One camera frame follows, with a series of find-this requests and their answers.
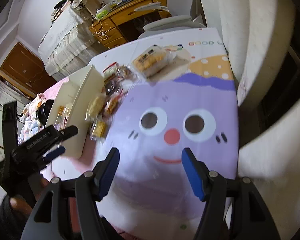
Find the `wooden desk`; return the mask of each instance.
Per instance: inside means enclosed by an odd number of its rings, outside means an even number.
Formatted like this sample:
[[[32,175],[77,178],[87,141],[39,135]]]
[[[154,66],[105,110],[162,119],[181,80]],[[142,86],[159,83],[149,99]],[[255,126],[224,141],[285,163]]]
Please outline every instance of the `wooden desk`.
[[[110,12],[101,20],[101,22],[95,21],[90,28],[90,31],[108,49],[133,41],[136,39],[135,37],[138,36],[137,30],[134,27],[132,28],[131,24],[128,26],[126,23],[140,16],[153,13],[154,10],[134,11],[134,9],[140,6],[153,2],[161,2],[162,6],[167,6],[167,0],[133,0]],[[171,15],[166,11],[158,11],[158,19],[170,16]],[[100,35],[98,36],[96,34],[96,32],[99,33],[102,31],[109,37],[101,38]]]

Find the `white box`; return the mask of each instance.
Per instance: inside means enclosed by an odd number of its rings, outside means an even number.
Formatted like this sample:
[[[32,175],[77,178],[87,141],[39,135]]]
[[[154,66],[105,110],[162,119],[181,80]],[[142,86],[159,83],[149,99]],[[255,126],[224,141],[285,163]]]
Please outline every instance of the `white box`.
[[[104,85],[103,76],[94,66],[86,66],[69,75],[69,82],[63,83],[52,105],[46,127],[54,125],[58,117],[60,106],[73,103],[66,127],[75,125],[78,134],[61,143],[66,148],[63,156],[79,159],[90,122],[85,121],[89,102],[101,92]]]

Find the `blanket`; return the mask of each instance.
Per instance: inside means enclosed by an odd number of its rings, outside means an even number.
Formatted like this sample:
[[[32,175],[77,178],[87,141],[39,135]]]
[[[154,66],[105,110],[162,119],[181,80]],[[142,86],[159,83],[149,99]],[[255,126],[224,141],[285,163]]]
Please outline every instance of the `blanket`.
[[[36,120],[38,108],[45,102],[46,97],[44,94],[37,94],[35,99],[26,105],[23,109],[22,114],[20,115],[19,120],[25,122],[25,125],[21,129],[21,133],[18,137],[19,145],[24,143],[26,140],[29,140],[36,133],[44,129],[44,126]]]

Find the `screw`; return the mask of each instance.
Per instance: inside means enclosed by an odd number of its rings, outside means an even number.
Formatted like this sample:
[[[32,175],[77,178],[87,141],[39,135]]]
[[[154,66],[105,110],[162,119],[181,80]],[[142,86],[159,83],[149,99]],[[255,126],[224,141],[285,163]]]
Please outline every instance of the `screw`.
[[[209,176],[215,178],[218,176],[218,173],[216,171],[209,171]]]
[[[86,172],[84,173],[84,176],[85,176],[86,178],[92,177],[92,176],[93,176],[93,172],[92,172],[92,171],[86,171]]]
[[[249,184],[251,182],[251,180],[248,177],[243,177],[242,181],[246,184]]]
[[[58,177],[54,177],[54,178],[52,178],[51,183],[52,184],[57,184],[59,182],[59,180],[60,179]]]

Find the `finger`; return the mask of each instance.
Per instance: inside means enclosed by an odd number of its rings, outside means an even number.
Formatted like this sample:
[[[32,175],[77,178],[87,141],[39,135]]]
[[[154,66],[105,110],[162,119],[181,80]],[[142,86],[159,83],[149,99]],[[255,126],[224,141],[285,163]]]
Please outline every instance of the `finger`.
[[[45,178],[41,179],[41,186],[42,187],[46,187],[48,184],[49,184],[49,181],[47,179],[45,179]]]
[[[39,200],[39,198],[40,198],[40,196],[41,196],[41,194],[42,194],[44,188],[49,184],[49,181],[48,181],[47,179],[45,179],[45,178],[42,178],[42,179],[40,180],[40,184],[41,184],[42,189],[41,189],[40,193],[38,193],[37,195],[35,195],[35,200],[36,200],[36,201]]]
[[[13,210],[19,211],[25,215],[30,215],[32,212],[32,208],[27,202],[20,198],[10,198],[10,206]]]

